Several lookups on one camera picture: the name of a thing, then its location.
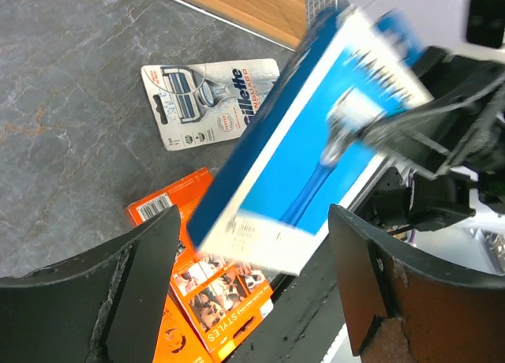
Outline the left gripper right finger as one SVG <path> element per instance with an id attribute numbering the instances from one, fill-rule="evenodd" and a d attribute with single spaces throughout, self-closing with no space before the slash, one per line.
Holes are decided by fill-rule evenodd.
<path id="1" fill-rule="evenodd" d="M 502 362 L 504 278 L 413 247 L 338 205 L 329 240 L 363 362 Z"/>

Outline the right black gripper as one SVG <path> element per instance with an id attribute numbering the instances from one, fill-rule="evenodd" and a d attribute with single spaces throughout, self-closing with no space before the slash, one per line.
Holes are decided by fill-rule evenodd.
<path id="1" fill-rule="evenodd" d="M 504 64 L 428 47 L 413 65 L 433 101 L 362 128 L 357 140 L 426 178 L 504 168 Z"/>

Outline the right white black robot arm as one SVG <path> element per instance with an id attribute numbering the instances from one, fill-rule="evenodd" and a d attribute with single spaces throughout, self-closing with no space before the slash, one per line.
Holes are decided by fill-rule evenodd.
<path id="1" fill-rule="evenodd" d="M 361 128 L 357 138 L 413 169 L 410 183 L 373 200 L 372 223 L 473 233 L 504 273 L 504 56 L 427 47 L 413 72 L 432 101 Z"/>

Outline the blue Harry's razor box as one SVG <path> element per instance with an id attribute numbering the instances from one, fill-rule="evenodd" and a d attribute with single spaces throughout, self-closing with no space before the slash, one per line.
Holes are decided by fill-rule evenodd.
<path id="1" fill-rule="evenodd" d="M 413 74 L 422 46 L 395 12 L 324 10 L 187 223 L 202 253 L 296 275 L 384 161 L 363 126 L 431 100 Z"/>

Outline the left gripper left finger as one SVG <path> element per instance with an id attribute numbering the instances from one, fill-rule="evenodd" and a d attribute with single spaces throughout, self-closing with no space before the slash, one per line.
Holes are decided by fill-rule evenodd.
<path id="1" fill-rule="evenodd" d="M 3 362 L 150 362 L 181 218 L 176 207 L 122 236 L 1 280 Z"/>

